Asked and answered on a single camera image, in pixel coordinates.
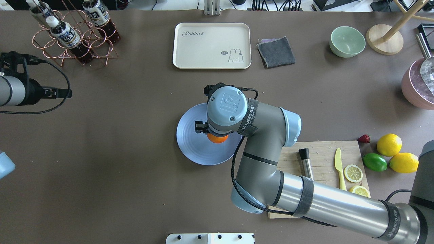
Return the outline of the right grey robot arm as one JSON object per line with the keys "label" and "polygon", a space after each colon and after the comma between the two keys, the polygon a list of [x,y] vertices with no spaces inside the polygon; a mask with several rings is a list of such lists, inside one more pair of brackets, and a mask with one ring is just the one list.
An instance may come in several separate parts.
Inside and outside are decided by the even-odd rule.
{"label": "right grey robot arm", "polygon": [[433,243],[433,141],[420,155],[409,202],[367,198],[277,169],[283,147],[295,144],[301,118],[283,108],[247,99],[243,88],[218,83],[204,88],[207,121],[196,121],[197,133],[247,137],[232,182],[242,200],[237,207],[292,215],[352,230],[391,244]]}

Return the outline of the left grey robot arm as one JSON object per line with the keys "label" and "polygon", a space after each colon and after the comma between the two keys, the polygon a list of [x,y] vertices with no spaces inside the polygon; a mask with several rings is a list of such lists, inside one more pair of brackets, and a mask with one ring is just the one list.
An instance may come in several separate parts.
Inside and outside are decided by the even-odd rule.
{"label": "left grey robot arm", "polygon": [[[64,72],[53,63],[29,54],[19,54],[16,51],[1,53],[1,81],[0,81],[0,105],[3,106],[27,106],[37,104],[41,99],[62,99],[53,108],[33,111],[15,112],[1,111],[2,114],[13,115],[37,115],[53,111],[59,108],[67,99],[72,97],[71,84]],[[28,65],[45,63],[59,71],[66,79],[67,88],[42,86],[28,74]]]}

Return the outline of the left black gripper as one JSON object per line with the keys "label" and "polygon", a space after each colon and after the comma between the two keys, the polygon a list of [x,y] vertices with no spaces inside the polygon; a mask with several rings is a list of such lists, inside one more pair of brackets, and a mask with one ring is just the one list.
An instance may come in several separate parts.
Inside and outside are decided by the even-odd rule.
{"label": "left black gripper", "polygon": [[72,90],[41,86],[36,80],[29,79],[26,83],[26,105],[34,105],[40,99],[71,98]]}

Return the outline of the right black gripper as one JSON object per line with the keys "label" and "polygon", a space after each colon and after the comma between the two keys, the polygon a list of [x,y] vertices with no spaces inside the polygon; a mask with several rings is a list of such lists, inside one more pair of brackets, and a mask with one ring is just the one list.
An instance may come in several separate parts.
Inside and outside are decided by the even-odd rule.
{"label": "right black gripper", "polygon": [[203,133],[208,134],[208,123],[203,121],[195,121],[194,122],[194,131],[197,134]]}

